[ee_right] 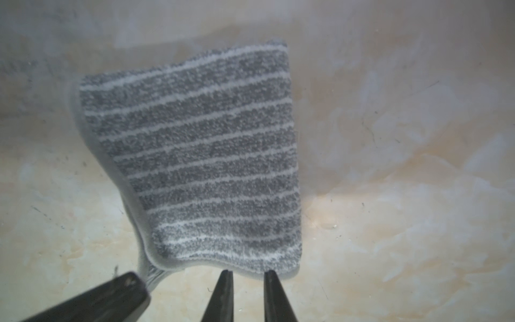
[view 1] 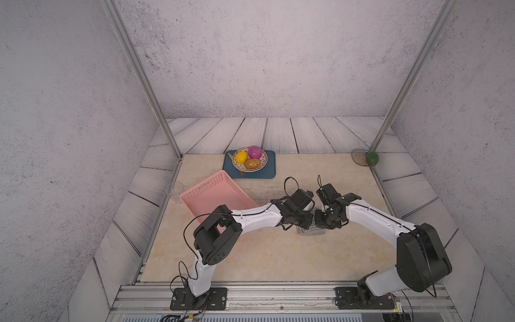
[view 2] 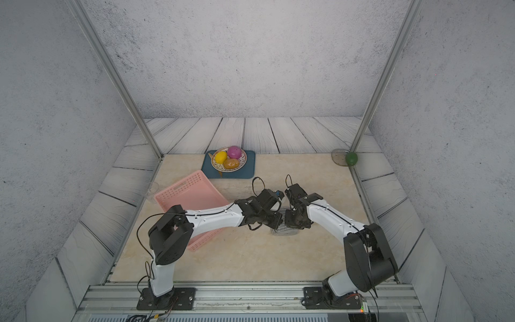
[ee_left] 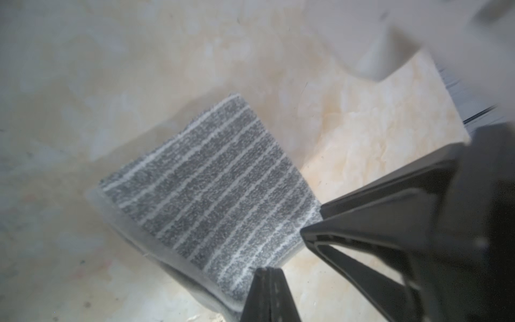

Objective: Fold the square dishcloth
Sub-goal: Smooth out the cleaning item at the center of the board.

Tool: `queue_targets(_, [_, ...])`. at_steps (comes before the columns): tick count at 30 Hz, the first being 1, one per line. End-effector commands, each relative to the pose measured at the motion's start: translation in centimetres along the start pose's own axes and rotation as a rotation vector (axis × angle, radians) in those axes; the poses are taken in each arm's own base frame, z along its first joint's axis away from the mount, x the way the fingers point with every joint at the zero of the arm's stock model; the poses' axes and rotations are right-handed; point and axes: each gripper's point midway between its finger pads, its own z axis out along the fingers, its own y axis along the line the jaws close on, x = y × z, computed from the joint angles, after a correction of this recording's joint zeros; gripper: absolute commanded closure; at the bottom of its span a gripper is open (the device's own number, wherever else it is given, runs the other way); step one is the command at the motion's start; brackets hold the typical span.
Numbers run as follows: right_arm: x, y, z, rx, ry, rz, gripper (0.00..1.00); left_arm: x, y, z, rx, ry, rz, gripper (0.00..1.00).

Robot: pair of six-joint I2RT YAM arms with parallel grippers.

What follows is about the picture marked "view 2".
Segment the grey striped square dishcloth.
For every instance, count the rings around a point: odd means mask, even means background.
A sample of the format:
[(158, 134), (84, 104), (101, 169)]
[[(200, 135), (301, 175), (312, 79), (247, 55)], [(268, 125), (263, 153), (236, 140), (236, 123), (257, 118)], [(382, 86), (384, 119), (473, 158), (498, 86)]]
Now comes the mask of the grey striped square dishcloth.
[(285, 218), (286, 209), (285, 208), (280, 209), (279, 213), (281, 215), (280, 225), (276, 229), (271, 228), (270, 229), (271, 234), (273, 236), (277, 236), (277, 237), (288, 237), (288, 236), (297, 235), (299, 233), (298, 229), (290, 228), (290, 227), (286, 226), (286, 224), (285, 224), (284, 218)]

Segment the pink plastic basket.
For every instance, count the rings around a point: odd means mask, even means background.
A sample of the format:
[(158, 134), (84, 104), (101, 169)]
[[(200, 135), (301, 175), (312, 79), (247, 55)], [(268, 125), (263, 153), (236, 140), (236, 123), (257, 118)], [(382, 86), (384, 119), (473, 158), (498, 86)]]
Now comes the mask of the pink plastic basket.
[(154, 199), (163, 211), (175, 205), (181, 205), (185, 210), (202, 210), (229, 205), (229, 201), (201, 170), (157, 193)]

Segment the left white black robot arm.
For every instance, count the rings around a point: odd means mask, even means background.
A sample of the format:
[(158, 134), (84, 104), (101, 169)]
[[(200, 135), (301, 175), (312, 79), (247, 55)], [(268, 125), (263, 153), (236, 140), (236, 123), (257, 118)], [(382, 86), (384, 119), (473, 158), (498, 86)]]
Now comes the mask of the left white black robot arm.
[(224, 207), (202, 211), (185, 210), (181, 205), (171, 207), (149, 229), (149, 247), (152, 258), (148, 271), (148, 287), (140, 291), (138, 311), (172, 308), (174, 297), (174, 267), (190, 242), (202, 233), (221, 228), (267, 225), (276, 228), (281, 223), (281, 198), (272, 197), (260, 202), (258, 198), (239, 199)]

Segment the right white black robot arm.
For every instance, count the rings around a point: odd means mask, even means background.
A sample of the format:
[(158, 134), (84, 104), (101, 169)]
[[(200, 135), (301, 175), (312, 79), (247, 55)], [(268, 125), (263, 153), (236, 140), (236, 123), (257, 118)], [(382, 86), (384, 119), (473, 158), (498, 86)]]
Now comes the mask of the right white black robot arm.
[(336, 210), (316, 193), (289, 197), (285, 211), (287, 227), (308, 229), (318, 224), (344, 247), (345, 269), (322, 282), (320, 291), (304, 298), (307, 308), (357, 309), (360, 292), (375, 291), (398, 274), (398, 264), (383, 229), (363, 224)]

